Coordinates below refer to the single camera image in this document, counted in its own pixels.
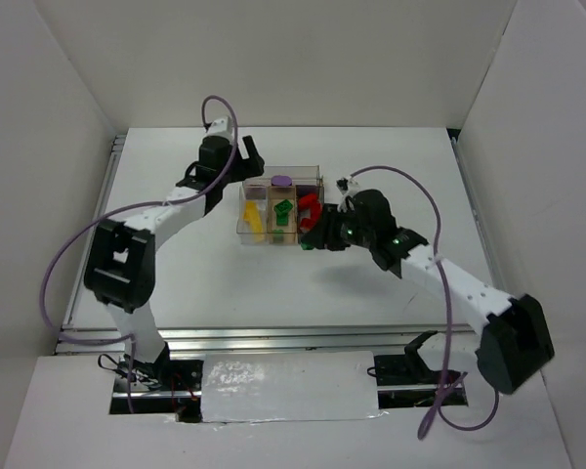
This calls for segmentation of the green rectangular lego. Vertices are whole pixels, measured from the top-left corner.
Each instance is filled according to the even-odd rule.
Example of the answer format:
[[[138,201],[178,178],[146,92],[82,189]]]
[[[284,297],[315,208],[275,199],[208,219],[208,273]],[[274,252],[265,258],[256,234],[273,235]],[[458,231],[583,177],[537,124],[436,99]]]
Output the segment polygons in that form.
[[[287,227],[289,225],[289,215],[280,214],[275,217],[275,222],[278,227]]]

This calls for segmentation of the red rounded lego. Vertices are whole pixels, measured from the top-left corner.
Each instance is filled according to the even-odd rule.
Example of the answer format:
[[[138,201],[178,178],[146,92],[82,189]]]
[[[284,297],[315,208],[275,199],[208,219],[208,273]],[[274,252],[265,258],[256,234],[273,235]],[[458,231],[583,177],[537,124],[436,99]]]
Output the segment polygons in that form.
[[[318,202],[317,194],[316,193],[308,193],[298,199],[298,210],[299,211],[309,210],[317,202]]]

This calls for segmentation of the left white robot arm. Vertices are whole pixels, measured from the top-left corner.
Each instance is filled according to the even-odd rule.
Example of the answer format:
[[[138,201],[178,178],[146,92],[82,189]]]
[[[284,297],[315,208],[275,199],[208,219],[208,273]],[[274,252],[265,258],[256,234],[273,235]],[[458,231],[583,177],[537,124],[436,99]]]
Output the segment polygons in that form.
[[[84,285],[105,306],[122,336],[125,358],[146,378],[168,386],[173,379],[170,351],[155,324],[149,299],[155,287],[158,248],[187,225],[205,217],[231,183],[264,174],[265,161],[253,138],[242,138],[247,156],[230,137],[207,136],[198,159],[159,206],[123,221],[98,224],[87,260]]]

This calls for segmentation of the long yellow lego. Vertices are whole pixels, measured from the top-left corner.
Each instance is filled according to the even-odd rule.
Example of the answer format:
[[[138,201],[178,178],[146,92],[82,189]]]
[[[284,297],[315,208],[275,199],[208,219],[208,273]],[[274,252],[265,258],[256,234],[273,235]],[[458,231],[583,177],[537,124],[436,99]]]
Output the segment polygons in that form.
[[[261,216],[259,214],[250,214],[247,221],[256,243],[261,243],[265,240],[265,231]]]

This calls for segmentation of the purple tan flower lego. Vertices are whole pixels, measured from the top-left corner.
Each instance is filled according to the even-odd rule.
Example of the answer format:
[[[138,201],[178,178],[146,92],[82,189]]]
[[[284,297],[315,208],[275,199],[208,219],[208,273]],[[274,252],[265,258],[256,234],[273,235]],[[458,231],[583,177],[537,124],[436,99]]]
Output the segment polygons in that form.
[[[248,200],[265,200],[267,198],[266,187],[247,187],[244,193]]]

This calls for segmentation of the purple rectangular lego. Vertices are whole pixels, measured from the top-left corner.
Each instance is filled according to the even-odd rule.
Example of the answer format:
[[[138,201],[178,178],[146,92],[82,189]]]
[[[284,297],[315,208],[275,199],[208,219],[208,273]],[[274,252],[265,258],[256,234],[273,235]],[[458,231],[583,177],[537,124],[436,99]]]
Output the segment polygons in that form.
[[[300,191],[303,193],[316,193],[321,188],[321,184],[303,184],[300,186]]]

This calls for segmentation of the yellow lego brick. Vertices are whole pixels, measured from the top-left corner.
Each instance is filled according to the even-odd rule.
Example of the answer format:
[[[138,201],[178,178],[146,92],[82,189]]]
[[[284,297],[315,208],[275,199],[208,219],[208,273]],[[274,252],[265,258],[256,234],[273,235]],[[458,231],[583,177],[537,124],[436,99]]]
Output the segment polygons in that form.
[[[261,221],[260,211],[255,202],[247,201],[245,203],[243,220],[248,224],[259,223]]]

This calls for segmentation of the purple rounded lego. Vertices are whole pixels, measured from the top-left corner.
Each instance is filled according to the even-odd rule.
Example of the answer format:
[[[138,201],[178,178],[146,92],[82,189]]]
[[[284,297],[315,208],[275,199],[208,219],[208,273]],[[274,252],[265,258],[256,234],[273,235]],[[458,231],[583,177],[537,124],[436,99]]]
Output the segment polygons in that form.
[[[286,175],[275,175],[271,177],[271,185],[277,188],[289,188],[293,186],[293,180]]]

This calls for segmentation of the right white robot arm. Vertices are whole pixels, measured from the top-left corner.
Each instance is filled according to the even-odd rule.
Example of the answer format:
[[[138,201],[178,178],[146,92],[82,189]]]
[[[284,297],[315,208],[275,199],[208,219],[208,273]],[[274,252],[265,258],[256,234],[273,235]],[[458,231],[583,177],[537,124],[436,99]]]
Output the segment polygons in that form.
[[[479,336],[475,364],[494,390],[514,394],[552,360],[554,346],[538,300],[514,297],[442,259],[424,237],[398,225],[380,191],[346,195],[344,202],[324,204],[303,243],[329,251],[365,248],[381,270],[449,300]]]

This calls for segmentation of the green rounded lego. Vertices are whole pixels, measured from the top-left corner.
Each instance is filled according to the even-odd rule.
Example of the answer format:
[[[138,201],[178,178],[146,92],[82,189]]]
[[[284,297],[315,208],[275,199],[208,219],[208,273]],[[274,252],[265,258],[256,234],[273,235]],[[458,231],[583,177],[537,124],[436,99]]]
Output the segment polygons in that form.
[[[282,199],[273,206],[273,211],[277,216],[283,216],[287,215],[293,208],[294,205],[289,199]]]

